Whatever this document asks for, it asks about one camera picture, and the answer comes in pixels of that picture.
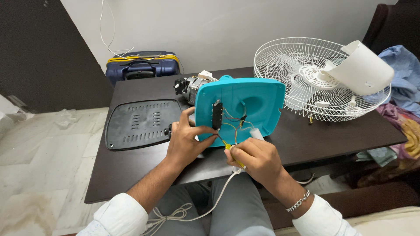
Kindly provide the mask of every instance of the gray trousers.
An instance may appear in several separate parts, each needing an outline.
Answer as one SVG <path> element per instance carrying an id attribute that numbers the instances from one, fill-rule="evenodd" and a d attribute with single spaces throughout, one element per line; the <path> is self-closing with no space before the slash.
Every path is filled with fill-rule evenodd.
<path id="1" fill-rule="evenodd" d="M 157 207 L 163 215 L 170 215 L 181 205 L 190 202 L 193 203 L 193 206 L 187 210 L 184 219 L 195 218 L 198 216 L 195 205 L 209 202 L 210 207 L 203 209 L 203 213 L 207 212 L 216 202 L 226 181 L 227 178 L 214 180 L 211 191 L 198 184 L 172 186 L 157 203 Z M 149 214 L 149 219 L 153 218 L 157 217 L 152 211 Z M 168 220 L 163 223 L 154 236 L 163 235 L 206 236 L 206 232 L 200 219 L 190 222 Z M 247 173 L 241 173 L 231 179 L 219 203 L 212 211 L 210 236 L 224 235 L 275 235 L 267 211 L 261 202 L 260 194 Z"/>

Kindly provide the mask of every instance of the table fan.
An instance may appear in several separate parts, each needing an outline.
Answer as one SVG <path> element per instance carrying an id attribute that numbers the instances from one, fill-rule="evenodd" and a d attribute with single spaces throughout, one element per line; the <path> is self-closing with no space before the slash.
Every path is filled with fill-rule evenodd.
<path id="1" fill-rule="evenodd" d="M 387 100 L 394 70 L 360 41 L 346 46 L 314 38 L 270 41 L 255 53 L 254 76 L 286 86 L 284 104 L 322 121 L 348 121 Z"/>

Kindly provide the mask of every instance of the blue suitcase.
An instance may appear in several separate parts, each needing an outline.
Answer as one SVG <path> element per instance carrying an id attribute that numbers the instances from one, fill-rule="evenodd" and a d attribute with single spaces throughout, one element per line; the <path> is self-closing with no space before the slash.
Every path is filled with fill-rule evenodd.
<path id="1" fill-rule="evenodd" d="M 173 52 L 130 52 L 125 58 L 118 56 L 108 60 L 105 75 L 112 87 L 117 81 L 179 75 L 179 59 Z"/>

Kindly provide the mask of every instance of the yellow screwdriver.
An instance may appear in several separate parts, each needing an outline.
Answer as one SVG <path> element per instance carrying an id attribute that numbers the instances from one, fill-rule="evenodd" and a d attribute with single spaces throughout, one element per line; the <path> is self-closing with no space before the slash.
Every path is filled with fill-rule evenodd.
<path id="1" fill-rule="evenodd" d="M 222 137 L 220 137 L 220 135 L 219 134 L 217 134 L 217 136 L 220 138 L 220 140 L 222 140 L 222 143 L 225 145 L 225 149 L 227 149 L 227 150 L 230 150 L 231 149 L 231 147 L 232 147 L 232 145 L 230 145 L 230 144 L 228 144 L 225 140 L 223 140 L 222 139 Z M 242 162 L 240 162 L 240 161 L 238 161 L 238 160 L 236 160 L 235 159 L 235 161 L 236 161 L 236 163 L 238 163 L 239 164 L 239 166 L 241 166 L 241 168 L 243 169 L 244 168 L 244 164 L 242 164 Z"/>

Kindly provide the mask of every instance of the white sleeve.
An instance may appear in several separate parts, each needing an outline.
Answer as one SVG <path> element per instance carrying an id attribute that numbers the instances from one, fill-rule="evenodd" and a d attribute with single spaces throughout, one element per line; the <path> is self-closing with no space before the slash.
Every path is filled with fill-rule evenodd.
<path id="1" fill-rule="evenodd" d="M 362 236 L 318 195 L 309 210 L 292 221 L 301 236 Z"/>
<path id="2" fill-rule="evenodd" d="M 94 220 L 78 236 L 138 236 L 146 231 L 146 210 L 130 195 L 122 193 L 105 203 Z"/>

